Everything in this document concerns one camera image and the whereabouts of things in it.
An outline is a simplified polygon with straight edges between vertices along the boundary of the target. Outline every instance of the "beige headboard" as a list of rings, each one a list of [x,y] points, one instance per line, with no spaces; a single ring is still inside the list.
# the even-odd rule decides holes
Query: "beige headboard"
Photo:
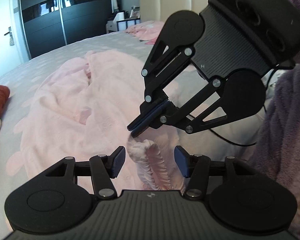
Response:
[[[142,22],[163,21],[180,10],[201,12],[208,5],[208,0],[140,0]]]

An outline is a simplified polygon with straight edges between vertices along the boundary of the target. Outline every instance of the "glossy black stripe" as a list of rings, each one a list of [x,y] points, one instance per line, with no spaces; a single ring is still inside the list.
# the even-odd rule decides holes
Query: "glossy black stripe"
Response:
[[[61,0],[61,8],[97,0]],[[23,22],[26,23],[37,17],[59,10],[58,0],[46,0],[22,10]]]

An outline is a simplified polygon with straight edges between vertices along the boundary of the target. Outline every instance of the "black sliding wardrobe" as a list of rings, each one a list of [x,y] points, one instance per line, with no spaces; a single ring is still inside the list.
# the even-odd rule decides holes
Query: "black sliding wardrobe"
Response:
[[[111,0],[20,0],[31,58],[106,33]]]

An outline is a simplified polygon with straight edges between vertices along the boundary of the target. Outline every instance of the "bed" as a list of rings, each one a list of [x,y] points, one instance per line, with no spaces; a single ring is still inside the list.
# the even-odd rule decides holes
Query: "bed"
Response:
[[[200,12],[207,5],[207,2],[208,0],[140,0],[141,20],[142,22],[149,20],[165,21],[170,14],[180,9]],[[48,76],[67,60],[83,57],[91,50],[103,52],[111,49],[116,49],[145,62],[152,46],[146,45],[145,42],[141,42],[137,37],[128,33],[111,33],[79,41],[41,55],[0,78],[0,84],[8,86],[11,90],[0,130],[0,240],[11,231],[4,214],[5,199],[9,193],[29,179],[20,153],[20,142],[24,121],[29,114],[36,90]],[[179,89],[185,90],[186,93],[176,101],[176,104],[179,105],[184,104],[204,85],[204,80],[194,73],[193,69],[183,74],[184,82],[180,83],[183,85]],[[188,89],[185,86],[189,82],[196,85]],[[216,131],[229,140],[249,144],[256,140],[262,120],[263,111],[251,118],[236,122],[235,125],[216,128]],[[193,136],[178,131],[178,136],[179,143],[190,154],[200,152],[215,160],[222,160],[226,155],[239,155],[242,151],[239,147],[229,145],[219,138],[213,138],[209,131]]]

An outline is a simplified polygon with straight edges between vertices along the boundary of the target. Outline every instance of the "purple blanket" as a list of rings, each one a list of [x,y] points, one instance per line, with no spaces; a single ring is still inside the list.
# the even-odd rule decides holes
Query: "purple blanket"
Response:
[[[290,1],[300,10],[300,0]],[[300,63],[300,53],[295,60]],[[295,195],[290,232],[300,239],[300,65],[278,80],[249,163]]]

